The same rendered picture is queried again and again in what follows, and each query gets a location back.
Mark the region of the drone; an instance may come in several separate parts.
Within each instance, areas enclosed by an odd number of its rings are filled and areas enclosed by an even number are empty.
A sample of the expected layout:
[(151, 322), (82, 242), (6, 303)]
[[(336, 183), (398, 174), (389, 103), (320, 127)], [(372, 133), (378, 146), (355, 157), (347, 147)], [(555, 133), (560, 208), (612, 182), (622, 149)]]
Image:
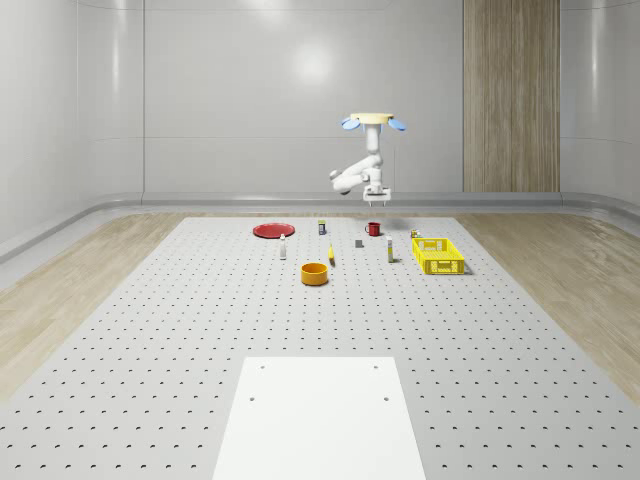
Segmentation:
[(345, 130), (353, 130), (361, 125), (389, 125), (399, 131), (406, 129), (406, 126), (393, 114), (387, 113), (353, 113), (341, 121), (341, 126)]

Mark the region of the yellow basket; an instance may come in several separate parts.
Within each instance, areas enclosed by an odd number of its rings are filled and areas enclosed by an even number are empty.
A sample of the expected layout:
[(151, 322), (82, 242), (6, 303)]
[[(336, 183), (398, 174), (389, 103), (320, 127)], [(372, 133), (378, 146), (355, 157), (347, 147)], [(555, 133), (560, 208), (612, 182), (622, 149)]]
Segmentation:
[(447, 238), (413, 238), (412, 252), (425, 274), (464, 273), (464, 257)]

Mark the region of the yellow bowl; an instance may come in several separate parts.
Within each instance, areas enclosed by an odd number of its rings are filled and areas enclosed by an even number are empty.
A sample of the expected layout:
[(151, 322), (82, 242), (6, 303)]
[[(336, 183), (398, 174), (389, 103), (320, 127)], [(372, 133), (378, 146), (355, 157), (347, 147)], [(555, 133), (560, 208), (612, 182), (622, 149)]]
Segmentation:
[(306, 263), (301, 266), (301, 282), (308, 286), (321, 286), (328, 282), (328, 267), (322, 263)]

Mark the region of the red plate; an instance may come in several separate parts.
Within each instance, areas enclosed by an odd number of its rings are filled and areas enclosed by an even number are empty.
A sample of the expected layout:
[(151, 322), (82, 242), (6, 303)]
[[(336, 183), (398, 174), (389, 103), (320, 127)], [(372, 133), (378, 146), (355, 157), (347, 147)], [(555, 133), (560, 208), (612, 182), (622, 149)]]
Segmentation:
[(265, 239), (279, 239), (295, 233), (295, 227), (286, 223), (264, 223), (253, 228), (253, 234)]

